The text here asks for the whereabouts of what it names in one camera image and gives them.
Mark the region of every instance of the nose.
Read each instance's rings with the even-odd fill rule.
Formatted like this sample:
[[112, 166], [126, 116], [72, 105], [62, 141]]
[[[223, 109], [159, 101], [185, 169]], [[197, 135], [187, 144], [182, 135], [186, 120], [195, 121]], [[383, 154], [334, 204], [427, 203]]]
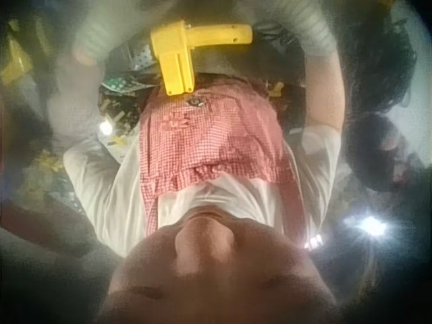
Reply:
[[207, 214], [187, 220], [175, 237], [176, 269], [181, 275], [228, 263], [235, 253], [233, 231]]

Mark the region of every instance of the red checkered apron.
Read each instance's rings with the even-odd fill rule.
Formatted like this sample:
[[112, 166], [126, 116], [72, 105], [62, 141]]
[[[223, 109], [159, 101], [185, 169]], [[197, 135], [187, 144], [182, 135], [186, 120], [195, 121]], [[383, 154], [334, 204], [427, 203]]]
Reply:
[[303, 204], [291, 152], [268, 100], [247, 82], [219, 78], [187, 96], [160, 88], [140, 120], [140, 186], [147, 235], [157, 229], [157, 200], [224, 171], [277, 184], [283, 228], [304, 244]]

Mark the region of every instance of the white shirt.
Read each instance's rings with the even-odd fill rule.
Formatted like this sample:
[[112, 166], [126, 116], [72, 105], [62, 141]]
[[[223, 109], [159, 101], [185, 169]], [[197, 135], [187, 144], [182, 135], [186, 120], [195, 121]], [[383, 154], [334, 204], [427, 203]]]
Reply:
[[[310, 126], [303, 131], [302, 144], [293, 150], [309, 238], [317, 234], [327, 212], [340, 145], [340, 135], [333, 128]], [[68, 150], [64, 165], [98, 239], [125, 257], [146, 232], [139, 136], [133, 138], [121, 165], [97, 140], [85, 140]], [[281, 200], [275, 184], [223, 173], [215, 180], [162, 194], [158, 224], [171, 225], [191, 208], [215, 205], [283, 232]]]

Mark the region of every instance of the white sleeve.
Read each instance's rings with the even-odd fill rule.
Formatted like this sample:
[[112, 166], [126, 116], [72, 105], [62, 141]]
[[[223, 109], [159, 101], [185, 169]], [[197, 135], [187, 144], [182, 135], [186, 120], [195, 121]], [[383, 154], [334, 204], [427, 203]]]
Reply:
[[321, 229], [335, 179], [341, 147], [339, 133], [329, 126], [308, 126], [294, 149], [310, 234]]
[[85, 140], [63, 157], [97, 238], [122, 257], [144, 238], [146, 229], [137, 140], [121, 165], [97, 140]]

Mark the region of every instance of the dark hair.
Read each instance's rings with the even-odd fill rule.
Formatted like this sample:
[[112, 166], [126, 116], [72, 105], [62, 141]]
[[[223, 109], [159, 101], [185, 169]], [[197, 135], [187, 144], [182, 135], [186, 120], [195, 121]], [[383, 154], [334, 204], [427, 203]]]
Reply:
[[364, 186], [376, 191], [396, 188], [393, 181], [395, 151], [381, 148], [394, 128], [388, 118], [370, 115], [349, 125], [346, 132], [346, 162]]

